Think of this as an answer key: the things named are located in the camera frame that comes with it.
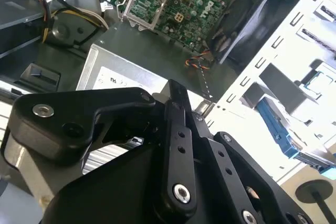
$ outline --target dell logo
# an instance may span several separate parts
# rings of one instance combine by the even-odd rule
[[[206,18],[206,15],[209,13],[211,7],[214,6],[214,2],[211,0],[208,2],[207,6],[205,6],[205,10],[201,14],[201,18]]]

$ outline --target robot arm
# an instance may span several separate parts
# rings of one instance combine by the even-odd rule
[[[228,133],[211,135],[182,85],[169,84],[166,104],[140,88],[15,102],[1,153],[45,207],[42,224],[312,224]],[[135,136],[141,146],[82,174],[90,151]]]

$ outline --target silver screw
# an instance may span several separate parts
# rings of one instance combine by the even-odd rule
[[[141,97],[142,97],[143,99],[145,99],[146,101],[149,101],[149,100],[150,100],[150,98],[148,97],[148,95],[145,94],[145,93],[142,93],[142,94],[141,94]]]
[[[303,224],[308,224],[307,220],[302,215],[298,215],[298,217]]]
[[[196,114],[196,119],[199,120],[200,122],[203,121],[203,118],[198,114]]]
[[[175,198],[182,203],[187,204],[190,201],[190,193],[184,185],[175,185],[173,188],[173,193]]]
[[[54,109],[46,104],[38,104],[33,107],[33,113],[40,118],[49,118],[54,115]]]
[[[249,211],[246,210],[243,211],[243,218],[247,224],[257,224],[256,219]]]
[[[231,138],[228,135],[224,135],[224,139],[228,142],[231,142]]]

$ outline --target black fan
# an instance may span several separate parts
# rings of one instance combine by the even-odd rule
[[[207,38],[220,64],[245,67],[298,0],[231,0]]]

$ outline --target screw hole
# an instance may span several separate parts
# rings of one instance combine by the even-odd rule
[[[184,135],[183,132],[179,131],[177,134],[178,134],[180,137],[185,138],[185,135]]]
[[[79,34],[82,34],[82,33],[84,33],[84,30],[83,30],[83,28],[78,27],[78,28],[77,28],[77,32],[78,32]]]
[[[232,175],[232,172],[229,168],[225,168],[225,171],[229,174],[229,175]]]
[[[185,153],[185,149],[182,146],[177,147],[178,151],[181,153]]]
[[[63,125],[64,133],[72,138],[79,138],[84,135],[84,129],[77,123],[66,123]]]

